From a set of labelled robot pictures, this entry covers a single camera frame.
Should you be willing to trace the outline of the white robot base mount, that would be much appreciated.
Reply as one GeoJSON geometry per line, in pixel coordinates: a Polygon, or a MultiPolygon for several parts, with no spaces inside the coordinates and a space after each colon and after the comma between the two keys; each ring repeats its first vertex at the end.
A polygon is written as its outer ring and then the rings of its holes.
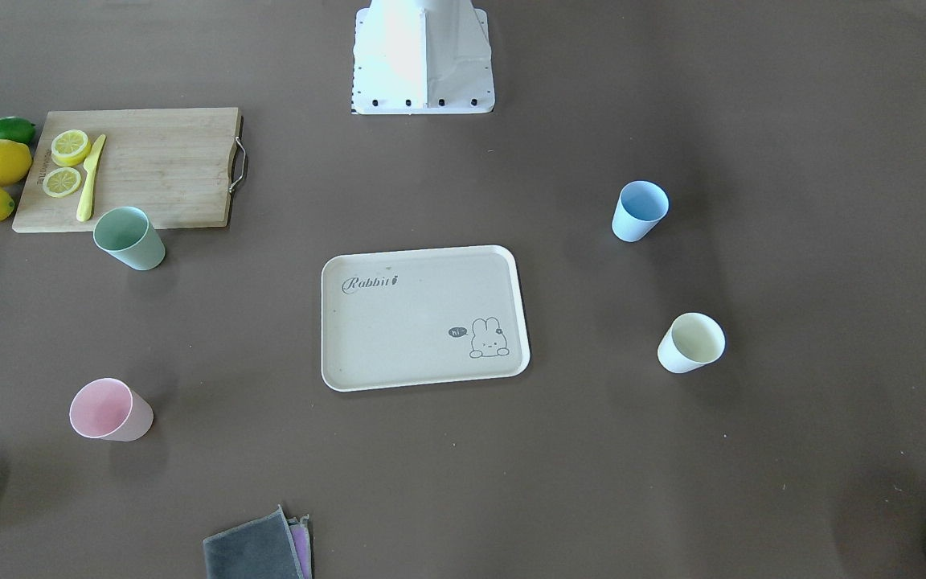
{"type": "Polygon", "coordinates": [[[494,110],[488,16],[470,1],[372,1],[356,12],[353,54],[352,113],[494,110]]]}

